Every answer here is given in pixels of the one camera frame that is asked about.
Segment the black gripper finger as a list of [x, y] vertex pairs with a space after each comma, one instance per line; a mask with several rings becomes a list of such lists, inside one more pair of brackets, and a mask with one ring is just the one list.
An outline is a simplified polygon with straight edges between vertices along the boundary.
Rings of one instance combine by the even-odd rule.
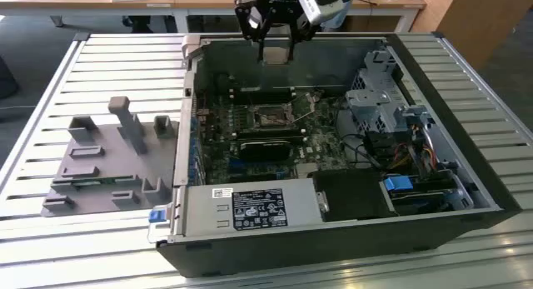
[[309, 41], [319, 30], [305, 16], [299, 3], [291, 3], [284, 13], [284, 23], [288, 25], [288, 52], [285, 62], [292, 61], [295, 45], [301, 41]]
[[233, 0], [235, 16], [241, 36], [257, 44], [257, 62], [263, 60], [264, 38], [269, 27], [260, 28], [260, 15], [255, 8], [255, 0]]

